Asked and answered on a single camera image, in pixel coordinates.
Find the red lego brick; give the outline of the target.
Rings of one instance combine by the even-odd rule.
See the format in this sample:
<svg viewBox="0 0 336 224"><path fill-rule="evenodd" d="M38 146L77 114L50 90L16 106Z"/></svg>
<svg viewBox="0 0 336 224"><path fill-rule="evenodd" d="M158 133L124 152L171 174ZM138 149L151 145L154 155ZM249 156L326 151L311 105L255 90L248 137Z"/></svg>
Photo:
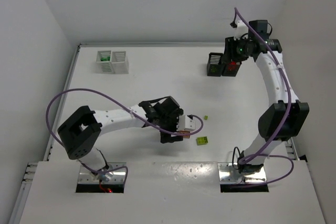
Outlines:
<svg viewBox="0 0 336 224"><path fill-rule="evenodd" d="M238 68L239 68L239 65L235 62L231 62L227 67L229 72L236 72Z"/></svg>

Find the orange lego plate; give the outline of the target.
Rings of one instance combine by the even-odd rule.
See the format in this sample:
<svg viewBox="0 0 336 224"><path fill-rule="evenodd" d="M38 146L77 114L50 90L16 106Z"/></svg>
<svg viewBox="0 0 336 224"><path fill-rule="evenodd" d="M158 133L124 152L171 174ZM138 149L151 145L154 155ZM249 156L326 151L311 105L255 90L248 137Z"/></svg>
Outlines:
<svg viewBox="0 0 336 224"><path fill-rule="evenodd" d="M190 131L178 131L179 136L189 139L191 137Z"/></svg>

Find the lime lego brick large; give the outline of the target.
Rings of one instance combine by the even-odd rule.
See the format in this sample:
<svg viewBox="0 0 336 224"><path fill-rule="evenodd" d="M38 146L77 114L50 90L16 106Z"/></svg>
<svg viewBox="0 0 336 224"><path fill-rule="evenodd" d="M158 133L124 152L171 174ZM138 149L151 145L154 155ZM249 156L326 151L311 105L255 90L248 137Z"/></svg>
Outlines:
<svg viewBox="0 0 336 224"><path fill-rule="evenodd" d="M196 138L196 144L198 146L206 145L206 144L208 144L208 138L206 136L197 137Z"/></svg>

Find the lime lego brick small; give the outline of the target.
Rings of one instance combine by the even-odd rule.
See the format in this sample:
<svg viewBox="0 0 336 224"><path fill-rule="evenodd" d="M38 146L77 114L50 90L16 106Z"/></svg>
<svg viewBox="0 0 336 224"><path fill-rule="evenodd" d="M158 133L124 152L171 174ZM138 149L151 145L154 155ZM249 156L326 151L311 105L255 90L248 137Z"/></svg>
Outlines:
<svg viewBox="0 0 336 224"><path fill-rule="evenodd" d="M218 68L217 67L211 67L210 69L209 69L209 72L210 72L210 74L211 75L217 75L218 74Z"/></svg>

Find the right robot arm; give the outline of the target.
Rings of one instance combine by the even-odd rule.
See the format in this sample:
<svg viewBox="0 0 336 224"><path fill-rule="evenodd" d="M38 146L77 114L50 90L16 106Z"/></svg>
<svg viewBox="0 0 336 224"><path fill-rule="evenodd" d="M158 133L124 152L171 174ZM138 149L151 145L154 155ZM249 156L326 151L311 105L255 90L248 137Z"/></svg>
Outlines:
<svg viewBox="0 0 336 224"><path fill-rule="evenodd" d="M309 113L309 105L300 102L288 80L282 47L271 39L267 20L234 20L234 35L225 39L224 52L211 52L206 72L209 77L235 77L242 62L252 57L260 70L268 94L269 108L258 120L258 135L242 151L234 168L252 174L261 170L265 159L280 142L297 136Z"/></svg>

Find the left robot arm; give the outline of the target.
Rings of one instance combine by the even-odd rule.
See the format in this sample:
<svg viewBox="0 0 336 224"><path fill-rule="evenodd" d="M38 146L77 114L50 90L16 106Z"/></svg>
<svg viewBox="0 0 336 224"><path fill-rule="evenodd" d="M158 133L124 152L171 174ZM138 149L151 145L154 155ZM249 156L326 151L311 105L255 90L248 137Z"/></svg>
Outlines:
<svg viewBox="0 0 336 224"><path fill-rule="evenodd" d="M173 134L185 130L186 119L183 109L172 97L163 97L110 111L81 106L57 132L68 157L79 160L85 168L97 174L108 169L102 153L94 147L98 137L113 131L154 125L160 129L161 143L174 143L183 140L182 136Z"/></svg>

